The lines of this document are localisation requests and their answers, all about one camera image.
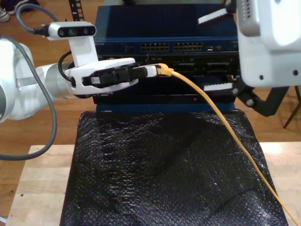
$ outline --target black cable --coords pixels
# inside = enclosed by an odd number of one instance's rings
[[[68,77],[64,72],[63,72],[63,69],[62,69],[62,64],[63,64],[63,61],[64,59],[69,56],[71,54],[71,51],[68,51],[67,53],[63,54],[60,58],[60,60],[58,61],[58,71],[60,72],[60,74],[62,75],[62,77],[64,79],[66,79],[67,81],[71,82],[73,86],[75,86],[75,79],[73,78],[70,78]]]
[[[48,16],[51,17],[51,19],[53,19],[55,22],[59,22],[59,20],[56,18],[55,15],[53,15],[50,11],[48,11],[47,9],[41,7],[41,6],[37,6],[35,4],[23,4],[20,7],[18,7],[17,12],[16,12],[16,18],[18,23],[29,33],[33,33],[35,34],[35,30],[32,28],[27,27],[22,19],[21,19],[21,13],[25,10],[25,9],[37,9],[39,11],[42,11],[44,13],[46,13]]]
[[[51,130],[51,136],[50,139],[48,141],[48,143],[39,151],[35,152],[35,153],[31,153],[31,154],[26,154],[26,155],[7,155],[7,154],[0,154],[0,160],[6,160],[6,161],[22,161],[22,160],[28,160],[28,159],[33,159],[36,157],[39,157],[40,155],[44,154],[53,144],[54,140],[55,140],[55,136],[56,136],[56,127],[57,127],[57,119],[56,119],[56,112],[55,112],[55,107],[53,105],[53,102],[51,100],[50,95],[48,94],[48,91],[46,90],[45,86],[43,85],[41,79],[39,78],[30,58],[28,57],[28,55],[26,54],[25,50],[23,49],[23,47],[20,45],[19,42],[17,42],[15,39],[0,34],[0,39],[4,38],[7,39],[8,41],[12,42],[22,53],[22,55],[24,56],[34,78],[37,81],[37,84],[39,85],[39,87],[41,88],[48,104],[50,107],[50,112],[51,112],[51,117],[52,117],[52,130]]]

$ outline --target mounting screw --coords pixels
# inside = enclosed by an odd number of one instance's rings
[[[238,93],[238,89],[237,89],[237,88],[234,88],[234,89],[232,90],[232,93],[233,93],[234,95],[236,95],[236,94]]]
[[[246,101],[246,105],[247,105],[248,107],[253,107],[254,104],[255,104],[255,102],[254,102],[254,100],[252,100],[252,99],[248,99],[248,100]]]

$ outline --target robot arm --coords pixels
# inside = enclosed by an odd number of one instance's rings
[[[68,35],[68,31],[72,29],[83,35],[59,37],[59,34]],[[98,61],[92,36],[95,34],[95,27],[91,23],[54,22],[48,30],[49,40],[69,40],[76,66],[68,69],[70,63],[62,64],[63,73],[73,82],[64,79],[58,70],[58,64],[36,68],[53,102],[60,98],[75,98],[74,95],[114,92],[135,85],[138,79],[157,75],[154,65],[137,67],[133,58]],[[33,63],[30,50],[22,46]],[[3,97],[0,100],[6,106],[1,106],[3,113],[0,122],[32,116],[48,105],[47,100],[20,51],[5,39],[0,40],[0,47],[8,53],[2,55],[3,59],[0,60],[0,67],[5,69],[1,74],[3,78],[0,79],[0,87],[3,87],[0,92]]]

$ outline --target wooden floor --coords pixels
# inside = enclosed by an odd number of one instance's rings
[[[39,2],[51,10],[59,20],[72,21],[67,0],[40,0]],[[85,0],[82,4],[85,20],[94,23],[97,6],[101,5],[102,1]],[[24,13],[22,17],[29,27],[39,27],[41,24],[51,22],[47,16],[37,11]],[[48,41],[40,36],[26,33],[16,22],[15,16],[12,16],[7,23],[0,23],[0,33],[10,35],[27,45],[32,52],[36,67],[58,62],[60,56],[70,50],[68,41]],[[265,98],[268,92],[269,89],[257,90],[257,94],[262,98]],[[240,101],[236,101],[235,104],[237,108],[245,111],[260,142],[301,141],[301,113],[296,115],[287,129],[282,128],[297,105],[294,89],[289,90],[277,114],[268,118],[245,107]],[[95,110],[93,100],[57,102],[55,108],[58,117],[55,144],[74,144],[79,116],[84,111]],[[0,153],[26,154],[31,145],[45,144],[50,131],[51,115],[48,107],[25,120],[6,121],[0,125]],[[23,166],[23,162],[0,161],[0,216],[7,217],[9,214]]]

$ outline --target metal bracket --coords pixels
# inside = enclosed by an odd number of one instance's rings
[[[85,21],[80,0],[69,0],[73,21]]]
[[[246,106],[253,108],[263,116],[272,116],[278,110],[289,87],[272,88],[267,99],[261,100],[255,93],[253,87],[247,86],[242,79],[235,85],[232,93],[237,96]]]

